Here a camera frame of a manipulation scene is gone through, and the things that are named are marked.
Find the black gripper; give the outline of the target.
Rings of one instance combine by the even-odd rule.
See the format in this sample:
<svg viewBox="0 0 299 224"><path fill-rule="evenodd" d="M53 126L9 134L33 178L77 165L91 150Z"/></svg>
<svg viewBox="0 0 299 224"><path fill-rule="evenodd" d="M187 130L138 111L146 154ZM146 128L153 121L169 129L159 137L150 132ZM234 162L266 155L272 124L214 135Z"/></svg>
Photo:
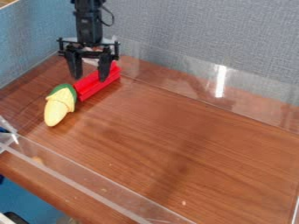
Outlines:
<svg viewBox="0 0 299 224"><path fill-rule="evenodd" d="M99 80L105 82L110 75L113 61L119 60L119 41L103 38L95 45L87 45L77 38L58 38L58 43L59 55L67 60L73 78L78 80L83 75L82 58L99 58Z"/></svg>

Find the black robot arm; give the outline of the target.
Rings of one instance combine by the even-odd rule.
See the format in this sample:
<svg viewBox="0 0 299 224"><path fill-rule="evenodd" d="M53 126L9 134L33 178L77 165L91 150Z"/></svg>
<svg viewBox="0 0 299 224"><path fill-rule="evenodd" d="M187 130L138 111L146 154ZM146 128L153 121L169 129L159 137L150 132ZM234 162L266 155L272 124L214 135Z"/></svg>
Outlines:
<svg viewBox="0 0 299 224"><path fill-rule="evenodd" d="M105 82L113 62L119 60L121 43L106 41L103 26L115 23L115 16L105 6L107 0L71 0L75 5L77 40L59 38L59 55L67 60L70 74L79 80L83 76L83 59L98 60L98 80Z"/></svg>

